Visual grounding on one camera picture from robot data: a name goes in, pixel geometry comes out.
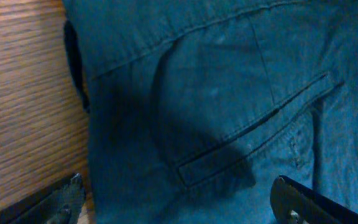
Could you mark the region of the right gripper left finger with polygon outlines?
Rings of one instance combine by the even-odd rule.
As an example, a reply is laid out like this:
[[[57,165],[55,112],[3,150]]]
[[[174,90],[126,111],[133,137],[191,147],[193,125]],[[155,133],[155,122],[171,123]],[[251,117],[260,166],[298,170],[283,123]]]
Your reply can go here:
[[[0,224],[76,224],[86,192],[79,173],[68,175],[0,211]]]

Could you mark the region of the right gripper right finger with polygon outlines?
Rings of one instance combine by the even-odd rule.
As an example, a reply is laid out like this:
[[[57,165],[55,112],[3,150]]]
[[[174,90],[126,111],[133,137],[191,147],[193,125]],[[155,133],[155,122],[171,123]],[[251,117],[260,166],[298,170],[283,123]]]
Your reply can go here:
[[[358,223],[358,213],[284,175],[278,176],[272,184],[270,205],[278,223]]]

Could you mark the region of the navy blue shorts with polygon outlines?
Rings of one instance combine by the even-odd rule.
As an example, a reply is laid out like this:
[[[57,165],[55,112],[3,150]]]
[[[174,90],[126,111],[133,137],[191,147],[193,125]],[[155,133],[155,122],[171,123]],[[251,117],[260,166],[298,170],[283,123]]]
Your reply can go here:
[[[97,223],[274,223],[279,175],[358,213],[358,1],[63,5]]]

